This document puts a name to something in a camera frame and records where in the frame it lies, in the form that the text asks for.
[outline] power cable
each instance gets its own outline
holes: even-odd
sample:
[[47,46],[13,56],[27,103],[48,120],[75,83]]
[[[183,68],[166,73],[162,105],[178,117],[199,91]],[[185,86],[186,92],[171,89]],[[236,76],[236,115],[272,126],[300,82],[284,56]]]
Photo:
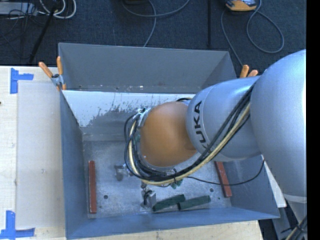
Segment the power cable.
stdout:
[[[260,51],[262,51],[262,52],[264,52],[264,53],[275,54],[275,53],[280,52],[280,51],[283,49],[283,47],[284,47],[284,45],[285,45],[285,38],[284,38],[284,35],[282,34],[281,30],[279,29],[279,27],[276,25],[276,23],[275,23],[274,21],[272,21],[268,16],[266,16],[265,14],[263,14],[262,12],[259,11],[261,5],[262,5],[262,0],[259,0],[257,9],[253,10],[252,15],[249,17],[249,19],[248,19],[248,21],[247,21],[247,23],[246,23],[246,34],[247,34],[250,42],[251,42],[257,49],[259,49]],[[222,12],[221,18],[220,18],[222,32],[223,32],[223,34],[224,34],[224,36],[225,36],[225,38],[226,38],[226,40],[227,40],[230,48],[232,49],[235,57],[237,58],[238,62],[240,63],[241,66],[243,66],[243,63],[241,62],[241,60],[240,60],[237,52],[235,51],[233,45],[231,44],[231,42],[230,42],[230,40],[229,40],[229,38],[228,38],[228,35],[227,35],[226,31],[225,31],[225,28],[224,28],[223,18],[224,18],[224,14],[225,14],[226,11],[227,11],[227,9],[225,9],[225,10]],[[250,34],[249,34],[249,24],[250,24],[252,18],[254,17],[254,15],[256,15],[257,13],[259,13],[260,15],[262,15],[263,17],[265,17],[268,21],[270,21],[270,22],[275,26],[275,28],[278,30],[278,32],[280,33],[280,35],[281,35],[281,46],[280,46],[279,49],[274,50],[274,51],[263,49],[263,48],[259,47],[259,46],[253,41],[253,39],[251,38],[251,36],[250,36]]]
[[176,10],[173,10],[173,11],[170,11],[170,12],[166,12],[166,13],[160,13],[160,14],[154,14],[154,15],[147,15],[147,14],[139,14],[139,13],[135,13],[131,10],[129,10],[128,8],[125,7],[125,3],[122,2],[122,6],[124,7],[124,9],[126,9],[129,13],[133,14],[133,15],[136,15],[136,16],[140,16],[140,17],[162,17],[162,16],[168,16],[168,15],[172,15],[172,14],[175,14],[179,11],[181,11],[183,8],[186,7],[186,5],[189,3],[190,0],[187,0],[184,5],[182,5],[180,8],[176,9]]
[[[70,19],[72,18],[75,14],[76,14],[76,11],[77,11],[77,3],[76,3],[76,0],[72,0],[72,4],[73,4],[73,11],[70,15],[67,15],[67,16],[60,16],[60,14],[62,14],[65,9],[66,9],[66,1],[65,0],[61,0],[62,3],[63,3],[63,6],[62,6],[62,9],[57,11],[57,12],[54,12],[53,16],[57,19]],[[45,14],[45,15],[50,15],[50,10],[45,6],[44,2],[42,0],[39,0],[42,8],[45,10],[45,12],[43,11],[38,11],[40,14]]]
[[126,6],[125,6],[125,3],[124,1],[122,1],[122,6],[125,10],[127,10],[129,13],[133,14],[133,15],[136,15],[136,16],[139,16],[139,17],[146,17],[146,18],[154,18],[154,23],[153,23],[153,28],[151,30],[151,33],[147,39],[147,41],[144,43],[143,47],[146,47],[150,38],[152,37],[154,31],[155,31],[155,28],[156,28],[156,23],[157,23],[157,17],[163,17],[163,16],[169,16],[169,15],[172,15],[172,14],[175,14],[179,11],[181,11],[184,7],[186,7],[186,5],[189,3],[190,0],[187,0],[180,8],[178,9],[175,9],[173,11],[170,11],[170,12],[166,12],[166,13],[160,13],[160,14],[157,14],[156,13],[156,9],[154,7],[154,5],[152,4],[152,2],[150,0],[148,0],[149,3],[151,4],[152,6],[152,9],[153,9],[153,14],[139,14],[139,13],[136,13],[136,12],[133,12],[131,10],[129,10]]

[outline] yellow cable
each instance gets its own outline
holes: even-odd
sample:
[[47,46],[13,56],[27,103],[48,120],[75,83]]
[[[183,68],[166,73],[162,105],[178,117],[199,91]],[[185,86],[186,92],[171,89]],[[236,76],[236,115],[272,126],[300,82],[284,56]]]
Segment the yellow cable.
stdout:
[[[137,123],[137,121],[134,121],[134,123],[132,124],[132,127],[131,127],[131,129],[130,129],[130,134],[129,134],[129,136],[132,135],[132,133],[133,133],[133,131],[134,131],[134,128],[135,128],[135,126],[136,126],[136,123]],[[131,154],[129,155],[129,163],[130,163],[130,165],[131,165],[131,168],[132,168],[132,170],[133,170],[133,172],[134,172],[135,174],[140,175],[139,172],[138,172],[138,170],[137,170],[136,167],[135,167],[134,158],[133,158],[133,156],[132,156],[132,140],[130,140],[130,142],[129,142],[128,151],[129,151],[129,153],[131,153]]]
[[[171,184],[175,181],[180,181],[183,178],[189,176],[190,174],[193,174],[194,172],[199,170],[202,166],[204,166],[206,163],[211,161],[220,152],[220,150],[227,144],[227,142],[231,139],[231,137],[237,132],[238,128],[241,125],[241,122],[249,114],[249,112],[250,112],[250,103],[245,107],[245,110],[241,114],[239,120],[234,124],[234,126],[231,128],[231,130],[228,132],[228,134],[223,138],[223,140],[218,144],[218,146],[200,164],[195,166],[193,169],[187,171],[186,173],[184,173],[180,176],[172,178],[172,179],[166,179],[166,180],[162,180],[162,181],[150,181],[150,180],[142,179],[141,181],[146,184],[149,184],[149,185],[159,186],[159,185],[164,185],[164,184]],[[133,132],[134,126],[135,126],[135,123],[131,127],[130,135]],[[136,172],[138,175],[140,175],[135,167],[134,160],[133,160],[132,140],[130,141],[130,143],[128,145],[128,153],[129,153],[130,165],[131,165],[133,171]]]

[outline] white surface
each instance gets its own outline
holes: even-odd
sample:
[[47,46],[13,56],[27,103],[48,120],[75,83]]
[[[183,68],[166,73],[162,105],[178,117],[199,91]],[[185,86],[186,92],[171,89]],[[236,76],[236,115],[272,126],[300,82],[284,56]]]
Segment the white surface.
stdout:
[[18,82],[16,228],[64,225],[59,92]]

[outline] wooden table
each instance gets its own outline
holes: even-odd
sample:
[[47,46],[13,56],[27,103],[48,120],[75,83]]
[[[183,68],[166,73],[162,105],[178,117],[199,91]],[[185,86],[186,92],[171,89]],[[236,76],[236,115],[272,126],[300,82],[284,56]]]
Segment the wooden table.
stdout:
[[[51,80],[39,67],[22,66],[0,66],[0,230],[6,224],[6,211],[16,212],[17,194],[17,116],[18,97],[10,94],[11,68],[19,71],[19,74],[33,74],[32,82],[48,83]],[[50,68],[55,74],[57,68]],[[64,226],[35,227],[33,237],[24,239],[57,239],[65,238]],[[163,231],[150,231],[143,233],[112,235],[95,237],[99,240],[194,240],[194,239],[215,239],[215,240],[263,240],[258,221],[245,221],[236,223],[224,223],[208,226],[196,226],[182,229],[171,229]]]

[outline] white table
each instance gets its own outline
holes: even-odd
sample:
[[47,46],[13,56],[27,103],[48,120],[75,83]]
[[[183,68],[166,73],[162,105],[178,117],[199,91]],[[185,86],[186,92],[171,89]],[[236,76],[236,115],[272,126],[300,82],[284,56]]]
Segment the white table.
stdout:
[[[20,214],[17,213],[17,189],[20,187],[19,184],[22,182],[21,180],[16,181],[17,178],[17,144],[19,142],[19,138],[23,138],[23,136],[18,136],[18,99],[22,97],[23,89],[19,89],[18,93],[10,94],[10,76],[11,76],[11,68],[19,71],[19,74],[29,73],[33,74],[34,78],[30,83],[43,83],[45,86],[51,86],[48,88],[50,92],[49,95],[55,95],[54,92],[58,92],[57,89],[53,86],[51,80],[43,73],[43,71],[39,67],[22,67],[22,66],[0,66],[0,230],[5,228],[6,225],[6,211],[12,211],[16,213],[16,219],[19,218]],[[55,74],[58,72],[57,68],[50,68],[51,71]],[[42,136],[46,134],[52,135],[52,131],[49,129],[42,129]],[[34,161],[31,163],[34,165],[28,165],[28,168],[25,170],[29,170],[32,172],[33,170],[39,169],[40,161]],[[58,165],[51,164],[51,167],[59,168]],[[28,193],[32,195],[33,193],[41,193],[39,198],[46,199],[47,202],[40,203],[39,205],[42,211],[52,211],[55,209],[54,205],[57,203],[63,202],[63,200],[54,200],[50,201],[50,197],[46,196],[50,193],[54,192],[53,186],[47,186],[44,191],[39,191],[40,186],[37,185],[37,182],[30,182],[30,188]],[[60,195],[63,197],[63,193],[55,193],[56,195]],[[36,218],[36,214],[39,213],[39,210],[34,210],[34,218]],[[33,216],[30,214],[29,223],[34,225],[35,228],[33,237],[25,237],[24,239],[57,239],[62,240],[65,238],[65,228],[64,228],[64,213],[63,210],[58,208],[56,209],[55,217],[45,217],[46,225],[39,226],[39,223],[34,221],[33,224]],[[57,222],[57,218],[62,218],[62,221]],[[23,230],[27,228],[19,227],[19,223],[16,225],[17,230]],[[258,221],[245,221],[245,222],[236,222],[236,223],[224,223],[224,224],[216,224],[216,225],[208,225],[208,226],[197,226],[197,227],[189,227],[189,228],[181,228],[181,229],[171,229],[171,230],[163,230],[163,231],[150,231],[144,233],[133,233],[133,234],[123,234],[123,235],[112,235],[105,237],[96,237],[94,239],[99,240],[128,240],[128,239],[139,239],[139,240],[174,240],[174,239],[184,239],[184,240],[194,240],[194,239],[215,239],[215,240],[262,240],[262,234],[260,231]]]

